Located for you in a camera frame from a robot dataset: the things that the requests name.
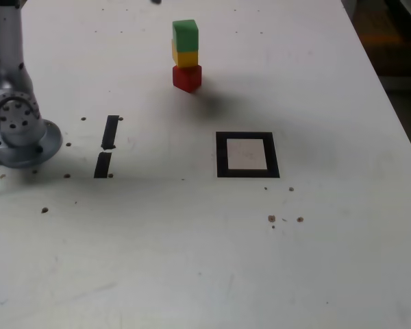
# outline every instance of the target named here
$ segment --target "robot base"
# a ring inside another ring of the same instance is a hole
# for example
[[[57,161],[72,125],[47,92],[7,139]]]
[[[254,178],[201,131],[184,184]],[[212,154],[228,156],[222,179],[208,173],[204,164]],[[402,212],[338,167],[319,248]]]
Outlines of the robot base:
[[[9,168],[27,168],[47,161],[58,152],[62,144],[59,127],[44,120],[47,129],[38,143],[26,147],[9,147],[0,135],[0,165]]]

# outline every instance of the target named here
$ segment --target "white square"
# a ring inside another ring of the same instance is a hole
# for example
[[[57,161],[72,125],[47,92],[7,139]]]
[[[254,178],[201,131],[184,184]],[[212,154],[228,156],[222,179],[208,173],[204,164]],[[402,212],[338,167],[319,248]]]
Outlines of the white square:
[[[228,169],[267,170],[262,139],[227,139]]]

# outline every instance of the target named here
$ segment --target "green cube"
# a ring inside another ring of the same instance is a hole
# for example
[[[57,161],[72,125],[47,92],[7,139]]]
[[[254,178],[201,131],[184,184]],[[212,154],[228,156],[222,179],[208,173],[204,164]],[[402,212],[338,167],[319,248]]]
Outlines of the green cube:
[[[173,43],[177,52],[198,51],[199,31],[193,19],[172,22]]]

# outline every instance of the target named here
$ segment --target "yellow cube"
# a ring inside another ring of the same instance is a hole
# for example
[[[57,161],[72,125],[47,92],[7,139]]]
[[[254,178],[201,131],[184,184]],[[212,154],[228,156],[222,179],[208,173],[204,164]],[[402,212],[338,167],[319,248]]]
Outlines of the yellow cube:
[[[178,53],[172,40],[172,58],[175,64],[183,69],[198,65],[198,51],[189,51],[186,53]]]

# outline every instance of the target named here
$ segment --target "red cube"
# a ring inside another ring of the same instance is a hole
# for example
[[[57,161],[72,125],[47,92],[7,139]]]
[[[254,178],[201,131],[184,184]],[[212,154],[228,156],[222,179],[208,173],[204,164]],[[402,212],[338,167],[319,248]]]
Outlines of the red cube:
[[[184,69],[174,66],[172,69],[173,85],[187,93],[193,93],[201,86],[201,76],[200,65]]]

